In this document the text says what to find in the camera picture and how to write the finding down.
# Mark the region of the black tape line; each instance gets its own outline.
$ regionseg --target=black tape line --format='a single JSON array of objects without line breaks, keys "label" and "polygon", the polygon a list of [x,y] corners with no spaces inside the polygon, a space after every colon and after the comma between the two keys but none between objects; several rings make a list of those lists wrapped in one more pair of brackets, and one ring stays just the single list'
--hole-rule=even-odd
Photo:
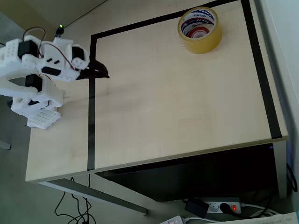
[{"label": "black tape line", "polygon": [[[238,0],[216,0],[216,1],[211,1],[209,3],[203,4],[201,6],[197,6],[197,7],[213,8],[215,6],[223,5],[223,4],[234,2],[234,1],[238,1]],[[152,19],[149,19],[149,20],[144,20],[144,21],[141,21],[141,22],[133,23],[133,24],[126,25],[126,26],[123,26],[123,27],[107,30],[107,31],[104,31],[104,32],[101,32],[101,33],[93,34],[92,38],[99,39],[99,38],[102,38],[102,37],[111,36],[111,35],[114,35],[114,34],[119,34],[119,33],[122,33],[122,32],[126,32],[126,31],[129,31],[129,30],[132,30],[132,29],[137,29],[137,28],[140,28],[140,27],[145,27],[145,26],[148,26],[148,25],[152,25],[152,24],[155,24],[155,23],[158,23],[158,22],[172,20],[172,19],[181,17],[187,11],[189,11],[190,9],[193,9],[193,8],[195,8],[195,7],[185,9],[185,10],[182,10],[182,11],[179,11],[179,12],[167,14],[167,15],[162,15],[162,16],[152,18]]]},{"label": "black tape line", "polygon": [[[97,39],[92,38],[90,42],[90,57],[95,58]],[[88,156],[87,170],[94,169],[95,163],[95,77],[89,78],[88,99]]]},{"label": "black tape line", "polygon": [[280,127],[277,119],[277,114],[271,94],[271,89],[269,86],[267,73],[265,65],[263,63],[263,56],[261,48],[258,42],[258,37],[256,34],[256,27],[254,25],[253,16],[250,8],[249,0],[241,0],[242,8],[244,12],[244,17],[246,21],[247,31],[249,35],[249,40],[251,44],[251,50],[254,58],[254,63],[256,65],[256,72],[258,76],[258,81],[260,83],[263,103],[265,105],[267,119],[269,123],[269,129],[272,139],[281,138]]}]

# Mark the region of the plug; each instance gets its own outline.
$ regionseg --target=plug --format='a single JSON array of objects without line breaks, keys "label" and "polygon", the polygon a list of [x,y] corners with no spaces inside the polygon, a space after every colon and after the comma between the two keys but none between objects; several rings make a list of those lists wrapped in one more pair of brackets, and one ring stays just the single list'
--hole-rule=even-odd
[{"label": "plug", "polygon": [[230,215],[234,215],[235,213],[230,209],[230,206],[226,203],[222,203],[219,206],[220,210],[224,213],[224,214],[230,214]]},{"label": "plug", "polygon": [[200,217],[204,218],[206,212],[209,209],[209,204],[202,202],[201,200],[195,198],[189,198],[185,210]]}]

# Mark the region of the table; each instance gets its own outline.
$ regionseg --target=table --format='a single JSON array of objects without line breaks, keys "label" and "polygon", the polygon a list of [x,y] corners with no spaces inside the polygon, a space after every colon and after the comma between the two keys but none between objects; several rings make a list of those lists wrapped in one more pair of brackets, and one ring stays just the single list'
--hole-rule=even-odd
[{"label": "table", "polygon": [[[196,55],[181,46],[177,23],[200,5],[216,11],[223,38]],[[273,143],[286,196],[288,133],[254,1],[110,0],[74,27],[83,24],[95,33],[90,56],[111,78],[56,83],[65,90],[62,117],[31,129],[26,181],[144,214],[64,178]]]}]

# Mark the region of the white robotic arm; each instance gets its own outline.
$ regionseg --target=white robotic arm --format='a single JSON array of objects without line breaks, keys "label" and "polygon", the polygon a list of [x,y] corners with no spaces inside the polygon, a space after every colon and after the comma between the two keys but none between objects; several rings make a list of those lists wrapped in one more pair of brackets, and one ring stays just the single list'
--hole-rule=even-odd
[{"label": "white robotic arm", "polygon": [[[18,77],[26,78],[25,86],[10,82]],[[11,109],[27,117],[29,127],[46,129],[61,117],[57,107],[63,104],[64,91],[51,79],[70,82],[90,77],[109,78],[106,67],[90,60],[72,40],[56,37],[41,43],[27,35],[24,41],[8,41],[0,49],[0,95],[13,97]]]}]

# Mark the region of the power adapter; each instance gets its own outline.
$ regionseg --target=power adapter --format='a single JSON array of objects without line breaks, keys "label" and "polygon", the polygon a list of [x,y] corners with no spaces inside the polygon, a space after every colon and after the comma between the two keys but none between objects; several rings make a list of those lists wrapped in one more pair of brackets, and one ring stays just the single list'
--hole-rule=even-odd
[{"label": "power adapter", "polygon": [[186,202],[185,210],[200,217],[204,218],[206,216],[207,210],[209,209],[209,204],[202,202],[196,198],[190,198]]},{"label": "power adapter", "polygon": [[162,222],[160,224],[186,224],[186,222],[184,221],[184,218],[181,216],[175,216],[171,219],[168,219],[165,222]]}]

